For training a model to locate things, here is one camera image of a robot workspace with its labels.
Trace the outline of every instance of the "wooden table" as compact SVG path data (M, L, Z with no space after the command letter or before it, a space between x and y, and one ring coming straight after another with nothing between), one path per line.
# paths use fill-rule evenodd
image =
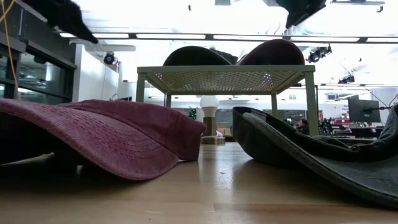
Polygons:
M270 95L278 117L277 95L305 79L310 135L319 135L314 65L217 65L138 67L136 101L144 102L145 81L172 95Z
M30 163L0 168L2 224L397 223L315 174L251 160L236 143L147 182Z

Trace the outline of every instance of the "lamp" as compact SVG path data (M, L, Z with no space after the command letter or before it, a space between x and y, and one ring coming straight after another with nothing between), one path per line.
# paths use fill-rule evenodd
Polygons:
M200 107L205 115L203 118L204 124L207 126L203 133L202 144L225 144L225 138L217 136L216 132L216 111L218 108L218 99L216 96L203 96L200 99Z

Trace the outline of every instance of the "metal table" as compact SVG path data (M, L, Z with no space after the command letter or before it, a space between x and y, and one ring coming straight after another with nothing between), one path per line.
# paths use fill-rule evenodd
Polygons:
M271 95L272 114L277 116L277 95L305 79L310 135L317 135L318 111L314 65L216 65L139 67L136 101L144 102L145 81L172 95Z

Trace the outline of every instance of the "computer monitor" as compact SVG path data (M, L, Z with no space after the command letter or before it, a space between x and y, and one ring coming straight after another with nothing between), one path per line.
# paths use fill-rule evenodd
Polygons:
M380 123L379 102L376 100L348 99L348 113L351 122Z

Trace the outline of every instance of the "perforated tabletop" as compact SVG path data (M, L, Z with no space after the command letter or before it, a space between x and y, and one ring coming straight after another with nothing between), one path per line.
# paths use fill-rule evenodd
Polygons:
M138 74L171 95L279 94L313 73L313 65L139 67Z

